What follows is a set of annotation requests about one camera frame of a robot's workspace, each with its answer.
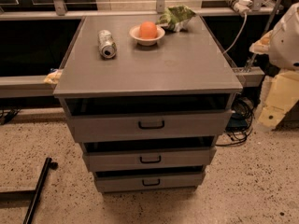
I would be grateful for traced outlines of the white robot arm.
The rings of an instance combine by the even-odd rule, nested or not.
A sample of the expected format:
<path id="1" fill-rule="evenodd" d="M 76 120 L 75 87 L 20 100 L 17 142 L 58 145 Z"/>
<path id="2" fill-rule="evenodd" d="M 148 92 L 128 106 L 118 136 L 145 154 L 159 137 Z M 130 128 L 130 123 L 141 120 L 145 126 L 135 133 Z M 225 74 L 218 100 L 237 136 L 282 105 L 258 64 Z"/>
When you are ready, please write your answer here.
<path id="1" fill-rule="evenodd" d="M 254 54 L 266 54 L 279 68 L 265 77 L 257 108 L 257 126 L 275 129 L 299 101 L 299 3 L 292 4 L 274 28 L 249 47 Z"/>

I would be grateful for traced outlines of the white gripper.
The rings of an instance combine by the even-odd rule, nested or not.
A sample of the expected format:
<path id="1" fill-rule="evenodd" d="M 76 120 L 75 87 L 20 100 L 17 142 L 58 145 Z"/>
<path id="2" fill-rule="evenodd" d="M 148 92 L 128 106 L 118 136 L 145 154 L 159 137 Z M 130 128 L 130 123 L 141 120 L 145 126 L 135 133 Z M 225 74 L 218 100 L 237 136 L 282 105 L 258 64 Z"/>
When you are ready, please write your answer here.
<path id="1" fill-rule="evenodd" d="M 275 129 L 299 101 L 299 73 L 279 72 L 263 81 L 258 123 L 266 129 Z"/>

